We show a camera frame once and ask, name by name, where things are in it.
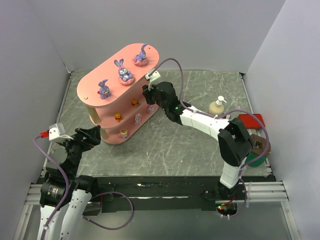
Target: marble tabletop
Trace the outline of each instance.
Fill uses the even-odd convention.
[[[76,128],[91,128],[89,114],[77,96],[77,84],[88,70],[70,75],[70,86],[60,123],[67,134]],[[178,70],[160,70],[162,81],[172,82],[176,93],[181,89]],[[207,112],[209,104],[224,96],[225,111],[250,110],[241,76],[236,72],[185,70],[184,101]],[[109,145],[104,141],[84,152],[78,175],[90,176],[220,176],[224,161],[218,142],[211,136],[167,119],[159,109],[128,141]],[[247,167],[245,176],[267,176],[266,165]]]

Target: beige bottle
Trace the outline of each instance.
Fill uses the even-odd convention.
[[[225,98],[223,96],[218,96],[218,100],[217,101],[214,101],[212,102],[210,105],[209,105],[209,113],[212,114],[212,115],[222,115],[224,113],[224,110],[225,110],[225,107],[224,105],[222,104],[222,102],[225,102]]]

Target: pink shelf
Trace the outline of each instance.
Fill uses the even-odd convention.
[[[150,45],[145,47],[148,64],[146,66],[136,66],[133,58],[141,51],[142,43],[133,43],[125,46],[123,49],[115,53],[108,60],[97,66],[94,70],[85,75],[79,82],[76,92],[80,100],[87,106],[92,108],[103,108],[115,102],[118,98],[139,83],[148,71],[153,69],[159,62],[158,51]],[[135,77],[132,85],[124,86],[118,81],[118,67],[114,60],[124,59],[123,65],[131,71]],[[97,93],[99,91],[98,83],[103,79],[108,79],[106,85],[110,88],[111,96],[101,99]]]
[[[140,53],[142,43],[130,44],[108,60],[97,66],[94,70],[85,75],[78,83],[76,92],[79,99],[86,105],[89,116],[93,124],[101,126],[101,137],[108,144],[121,144],[127,141],[157,110],[148,113],[148,105],[143,96],[143,85],[149,82],[145,75],[155,68],[159,61],[158,51],[147,45],[144,50],[148,59],[146,66],[136,66],[133,58]],[[135,81],[132,85],[124,86],[119,82],[118,70],[114,60],[124,59],[123,67],[127,68],[134,76]],[[98,85],[104,79],[108,79],[106,85],[110,88],[111,96],[101,99]],[[140,106],[132,106],[132,99],[136,99]],[[123,120],[117,122],[115,114],[119,112]],[[139,124],[136,123],[136,115],[141,114]],[[122,129],[128,131],[127,138],[119,138]]]
[[[142,107],[142,105],[147,106],[145,97],[142,95],[142,86],[147,85],[149,82],[145,79],[140,80],[137,82],[132,90],[132,94],[125,94],[121,97],[121,101],[117,101],[115,103],[115,106],[112,105],[112,107],[105,107],[105,108],[97,108],[96,111],[101,119],[101,122],[99,122],[98,125],[101,126],[103,129],[111,129],[116,128],[120,125],[122,125],[130,116],[135,114],[135,112]],[[132,99],[135,98],[140,103],[140,106],[138,108],[135,108],[131,105]],[[115,120],[115,114],[116,112],[121,113],[123,120],[120,122],[117,122]]]
[[[106,134],[108,135],[107,139],[102,139],[106,143],[112,145],[122,144],[127,141],[150,117],[152,117],[156,113],[159,107],[155,104],[154,111],[151,114],[147,113],[147,108],[148,105],[146,102],[144,102],[144,104],[141,104],[141,106],[137,109],[137,112],[135,112],[133,116],[131,116],[129,119],[127,119],[127,121],[121,124],[121,126],[112,129],[101,129],[101,131],[106,131]],[[138,125],[135,125],[136,114],[142,115],[141,122]],[[118,137],[121,129],[126,129],[128,131],[128,136],[126,139],[121,139]]]

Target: connector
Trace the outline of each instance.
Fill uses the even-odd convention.
[[[40,132],[40,135],[42,139],[49,137],[49,130]]]
[[[62,123],[56,123],[49,127],[49,141],[61,143],[67,139],[73,139],[66,134],[65,128]]]
[[[148,73],[144,76],[144,78],[149,81],[149,86],[148,89],[151,89],[152,84],[156,84],[156,81],[158,82],[159,79],[161,78],[161,75],[158,71],[155,71],[151,76],[149,74],[153,71],[154,69],[148,71]]]

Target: red box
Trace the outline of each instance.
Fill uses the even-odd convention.
[[[253,114],[253,115],[256,116],[264,126],[266,126],[261,114]],[[249,114],[239,114],[238,118],[242,120],[245,128],[247,129],[262,129],[260,124]]]

